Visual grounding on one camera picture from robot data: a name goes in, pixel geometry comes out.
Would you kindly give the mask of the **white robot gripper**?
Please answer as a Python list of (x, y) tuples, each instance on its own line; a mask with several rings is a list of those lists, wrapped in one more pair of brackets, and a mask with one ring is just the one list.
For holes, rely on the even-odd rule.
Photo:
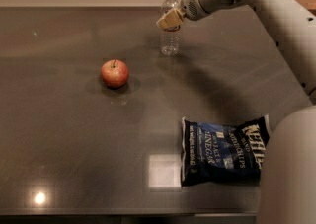
[(209, 15), (199, 0), (181, 0), (181, 10), (173, 8), (164, 13), (156, 22), (158, 28), (162, 30), (171, 29), (180, 26), (184, 22), (184, 16), (191, 21), (198, 21)]

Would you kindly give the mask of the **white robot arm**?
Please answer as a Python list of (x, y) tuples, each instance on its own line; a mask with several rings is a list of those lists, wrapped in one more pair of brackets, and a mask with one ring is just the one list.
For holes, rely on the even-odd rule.
[(173, 28), (220, 10), (246, 5), (275, 46), (285, 85), (309, 104), (282, 116), (273, 127), (260, 181), (256, 224), (316, 224), (316, 23), (296, 0), (181, 0), (157, 26)]

